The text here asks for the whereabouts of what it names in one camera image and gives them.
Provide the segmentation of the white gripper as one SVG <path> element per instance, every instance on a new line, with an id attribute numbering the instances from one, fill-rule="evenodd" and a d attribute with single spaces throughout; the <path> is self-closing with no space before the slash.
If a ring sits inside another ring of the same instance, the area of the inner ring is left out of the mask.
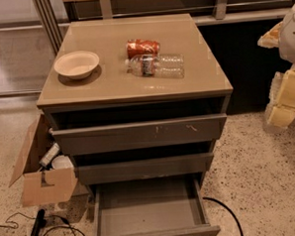
<path id="1" fill-rule="evenodd" d="M 266 108 L 266 123 L 270 126 L 288 127 L 295 118 L 295 63 L 283 74 L 274 105 Z"/>

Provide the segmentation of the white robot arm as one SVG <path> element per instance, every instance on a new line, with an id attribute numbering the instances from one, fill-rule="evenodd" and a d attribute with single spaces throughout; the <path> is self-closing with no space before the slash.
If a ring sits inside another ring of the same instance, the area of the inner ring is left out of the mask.
<path id="1" fill-rule="evenodd" d="M 278 48 L 280 57 L 291 62 L 285 73 L 277 72 L 271 81 L 265 125 L 285 130 L 295 118 L 295 3 L 284 19 L 257 42 L 262 48 Z"/>

